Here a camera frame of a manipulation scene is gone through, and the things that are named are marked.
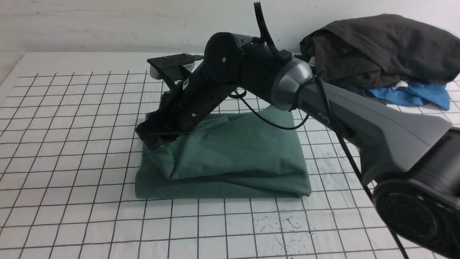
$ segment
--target folded green towel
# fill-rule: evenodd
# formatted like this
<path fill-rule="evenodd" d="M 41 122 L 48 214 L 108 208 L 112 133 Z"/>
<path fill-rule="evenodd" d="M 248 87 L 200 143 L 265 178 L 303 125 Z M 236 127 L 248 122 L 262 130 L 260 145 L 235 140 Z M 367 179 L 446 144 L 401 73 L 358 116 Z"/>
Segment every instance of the folded green towel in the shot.
<path fill-rule="evenodd" d="M 293 127 L 290 112 L 272 106 L 264 118 Z M 295 130 L 277 129 L 252 113 L 210 114 L 193 134 L 148 150 L 136 174 L 140 199 L 277 198 L 310 195 Z"/>

